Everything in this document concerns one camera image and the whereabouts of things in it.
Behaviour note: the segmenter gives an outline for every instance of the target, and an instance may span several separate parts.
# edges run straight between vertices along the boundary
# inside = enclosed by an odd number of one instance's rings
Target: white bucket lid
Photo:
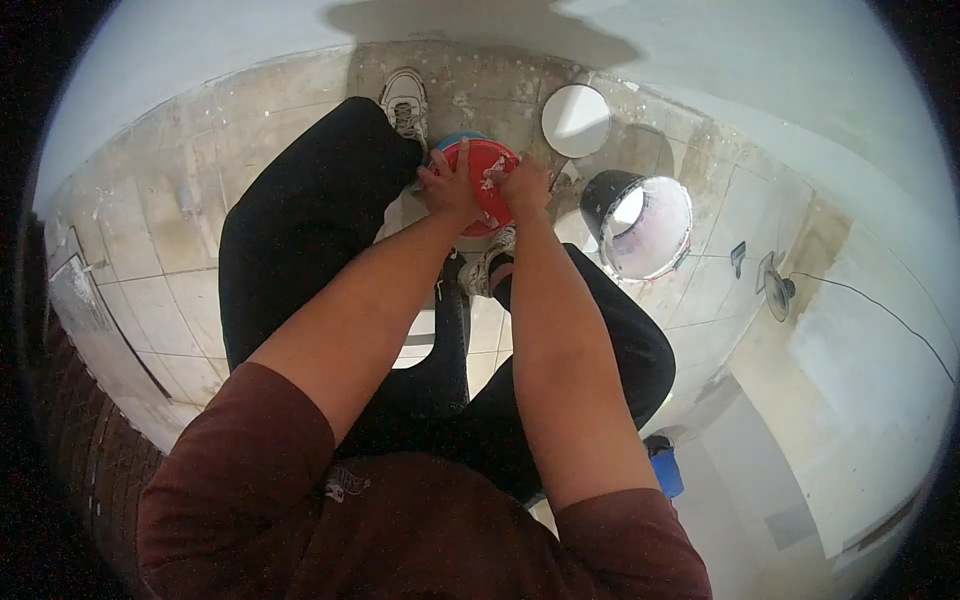
[[[592,155],[607,141],[610,107],[592,87],[567,85],[546,101],[540,125],[547,143],[561,155]]]

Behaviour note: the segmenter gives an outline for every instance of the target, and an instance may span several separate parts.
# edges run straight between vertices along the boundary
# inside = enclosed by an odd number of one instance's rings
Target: maroon shirt
[[[560,540],[483,475],[426,454],[330,464],[292,383],[237,368],[140,499],[137,553],[162,598],[710,598],[655,490],[556,514]]]

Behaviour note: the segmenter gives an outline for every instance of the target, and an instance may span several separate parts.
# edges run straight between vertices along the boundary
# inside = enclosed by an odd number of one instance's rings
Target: electrical cable
[[[915,336],[917,336],[918,338],[920,338],[921,340],[923,340],[924,344],[926,344],[926,347],[927,347],[927,348],[930,348],[930,351],[933,352],[933,355],[937,357],[937,360],[940,362],[940,366],[944,368],[944,372],[947,374],[947,379],[950,380],[950,383],[951,383],[951,384],[953,384],[954,386],[956,386],[956,384],[957,384],[956,380],[953,378],[953,375],[950,374],[950,370],[947,368],[947,364],[944,363],[944,359],[940,358],[940,354],[937,352],[937,350],[934,349],[934,347],[926,340],[926,338],[925,338],[923,335],[921,335],[920,333],[918,333],[917,331],[915,331],[915,330],[913,329],[913,327],[911,327],[910,325],[906,324],[906,322],[905,322],[903,319],[901,319],[900,317],[898,317],[897,314],[894,313],[892,310],[890,310],[889,308],[887,308],[887,307],[884,306],[883,304],[877,302],[876,300],[870,298],[869,296],[867,296],[866,294],[864,294],[864,293],[861,292],[860,290],[856,289],[855,287],[853,287],[853,286],[851,286],[851,285],[847,285],[846,283],[840,283],[839,281],[832,281],[832,280],[830,280],[830,279],[824,279],[823,277],[817,277],[816,275],[811,275],[811,274],[809,274],[809,273],[804,273],[803,271],[794,271],[794,272],[791,273],[788,277],[792,277],[792,276],[794,276],[794,275],[802,275],[802,276],[804,276],[804,277],[810,277],[811,279],[816,279],[816,280],[818,280],[818,281],[823,281],[824,283],[832,283],[833,285],[838,285],[838,286],[840,286],[840,287],[845,287],[845,288],[847,288],[848,290],[851,290],[851,291],[853,291],[853,292],[856,292],[856,293],[859,294],[860,296],[864,297],[865,299],[867,299],[867,300],[869,300],[870,302],[876,304],[877,306],[879,306],[879,307],[882,308],[883,310],[887,311],[887,313],[888,313],[891,317],[893,317],[893,318],[896,319],[897,321],[900,321],[900,324],[903,325],[904,327],[906,327],[907,331],[909,331],[910,333],[914,334]]]

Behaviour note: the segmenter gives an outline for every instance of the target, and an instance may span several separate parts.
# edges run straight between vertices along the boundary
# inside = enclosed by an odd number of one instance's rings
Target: white sneaker
[[[476,262],[464,265],[457,280],[464,291],[474,296],[491,298],[490,263],[500,254],[513,256],[516,252],[516,225],[510,223],[496,233]]]
[[[426,89],[420,73],[409,66],[391,73],[380,94],[380,107],[397,133],[416,139],[426,152]]]

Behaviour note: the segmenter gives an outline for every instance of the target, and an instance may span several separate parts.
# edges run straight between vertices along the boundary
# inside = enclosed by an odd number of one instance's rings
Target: bucket
[[[444,153],[447,163],[453,169],[457,164],[457,157],[460,151],[457,145],[460,138],[465,137],[470,142],[470,185],[473,187],[473,194],[480,207],[494,219],[496,227],[490,228],[481,221],[474,221],[464,229],[464,237],[483,237],[501,230],[504,226],[513,220],[510,209],[507,208],[503,198],[500,197],[499,188],[483,176],[487,169],[502,169],[505,173],[510,173],[520,163],[516,155],[503,144],[498,144],[482,133],[478,132],[459,132],[452,133],[437,143],[437,150]],[[433,173],[437,173],[437,165],[433,160],[427,165]]]
[[[689,251],[693,206],[674,179],[604,171],[588,183],[580,211],[600,247],[600,262],[617,278],[656,279]]]

